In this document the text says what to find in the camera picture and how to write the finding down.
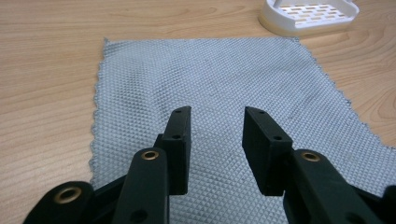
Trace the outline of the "grey textured cloth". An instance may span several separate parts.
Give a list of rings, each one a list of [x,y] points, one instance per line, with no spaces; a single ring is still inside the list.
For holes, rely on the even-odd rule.
[[[173,110],[191,108],[189,190],[170,200],[171,224],[287,224],[260,194],[242,149],[244,110],[264,110],[295,148],[326,156],[351,185],[396,185],[396,148],[362,123],[295,38],[107,41],[94,101],[92,185],[125,175]]]

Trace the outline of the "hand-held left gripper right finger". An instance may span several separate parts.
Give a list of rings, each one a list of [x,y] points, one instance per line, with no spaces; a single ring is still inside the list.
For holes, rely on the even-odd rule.
[[[292,140],[265,111],[245,108],[242,147],[261,194],[282,196]]]

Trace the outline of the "white slotted soap dish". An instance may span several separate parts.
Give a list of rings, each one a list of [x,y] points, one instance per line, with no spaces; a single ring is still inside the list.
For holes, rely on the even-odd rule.
[[[276,35],[304,36],[345,30],[359,13],[353,0],[264,0],[258,20]]]

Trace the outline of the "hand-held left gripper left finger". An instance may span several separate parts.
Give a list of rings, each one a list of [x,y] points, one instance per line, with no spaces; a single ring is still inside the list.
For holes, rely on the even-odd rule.
[[[182,106],[172,111],[165,130],[154,143],[165,151],[168,164],[169,194],[188,192],[191,159],[191,107]]]

